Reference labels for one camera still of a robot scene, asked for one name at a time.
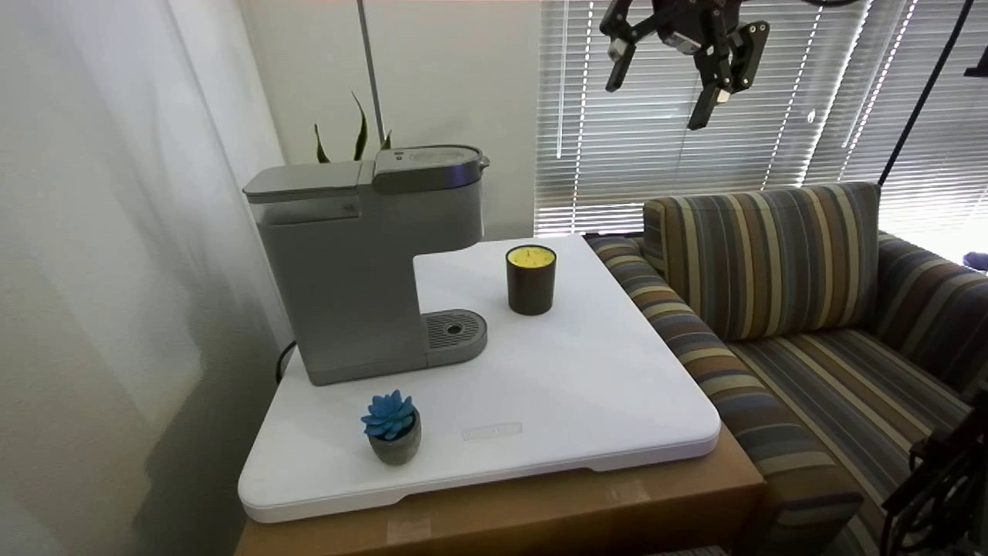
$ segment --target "black cable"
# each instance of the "black cable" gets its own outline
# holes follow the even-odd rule
[[[289,344],[277,351],[275,382],[280,382],[280,377],[283,377],[283,365],[288,365],[289,349],[295,349],[295,341],[289,341]]]
[[[928,81],[926,81],[926,88],[922,88],[922,95],[917,100],[917,109],[907,113],[907,124],[905,124],[905,129],[902,129],[902,135],[900,135],[900,142],[896,142],[896,147],[893,147],[893,156],[889,156],[889,162],[885,162],[885,169],[882,169],[882,177],[878,179],[881,190],[885,184],[885,179],[889,179],[889,172],[893,172],[893,167],[896,167],[896,162],[900,162],[907,135],[915,134],[915,124],[917,124],[920,113],[922,113],[922,105],[926,105],[926,100],[928,100],[940,75],[943,75],[945,66],[949,66],[949,59],[951,59],[951,54],[955,54],[955,42],[957,42],[957,36],[959,36],[959,30],[963,30],[967,14],[969,14],[974,3],[975,3],[975,0],[963,0],[959,15],[957,15],[957,25],[955,25],[945,50],[940,54],[940,63],[937,63],[937,69],[932,69],[932,75],[928,75]]]
[[[359,0],[359,14],[360,14],[360,36],[363,36],[363,56],[367,56],[367,81],[370,81],[370,100],[374,100],[377,142],[382,145],[382,113],[379,113],[379,92],[377,92],[377,70],[374,70],[374,50],[370,50],[370,28],[367,28],[363,0]]]

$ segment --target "striped couch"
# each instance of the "striped couch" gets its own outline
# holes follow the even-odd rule
[[[878,552],[907,448],[988,377],[988,278],[878,233],[878,184],[657,198],[587,242],[766,475],[742,552]]]

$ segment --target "couch armrest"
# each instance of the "couch armrest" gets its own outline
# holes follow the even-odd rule
[[[988,381],[988,278],[882,235],[878,293],[875,335],[969,402]]]
[[[819,552],[854,515],[860,494],[812,432],[731,356],[727,344],[642,260],[640,238],[587,238],[630,301],[717,404],[766,475],[769,497],[742,552]]]

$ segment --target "white wall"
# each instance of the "white wall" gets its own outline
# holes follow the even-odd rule
[[[315,162],[311,124],[322,124],[331,159],[345,162],[359,129],[352,92],[367,113],[374,105],[354,0],[238,3],[288,162]],[[396,145],[480,145],[491,159],[486,235],[530,235],[541,3],[367,0],[367,22]]]
[[[211,35],[245,42],[211,6]],[[238,177],[280,150],[252,66],[218,47],[245,134],[221,145],[216,85],[194,75],[213,63],[193,66],[181,35],[200,30],[180,19],[180,0],[0,3],[4,556],[238,539],[235,483],[288,341]]]

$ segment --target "window blinds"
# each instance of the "window blinds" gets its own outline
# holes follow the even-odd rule
[[[657,36],[640,42],[625,88],[604,92],[610,59],[608,36],[596,30],[603,8],[600,0],[542,3],[538,235],[640,230],[642,201],[657,195],[875,182],[955,28],[959,0],[857,0],[843,8],[804,0],[742,3],[742,22],[773,25],[769,47],[753,91],[719,105],[697,134],[687,129],[700,92],[695,66]],[[648,14],[653,3],[640,0],[630,22]],[[988,42],[984,22],[984,8],[974,8],[889,179],[882,218],[915,213],[922,190],[943,201],[963,190],[967,209],[978,207],[978,195],[984,201],[988,172],[974,169],[975,159],[959,162],[984,145],[988,81],[959,77]],[[963,147],[955,150],[945,134],[957,129],[963,135],[955,142]],[[932,177],[932,167],[955,167],[969,179]]]

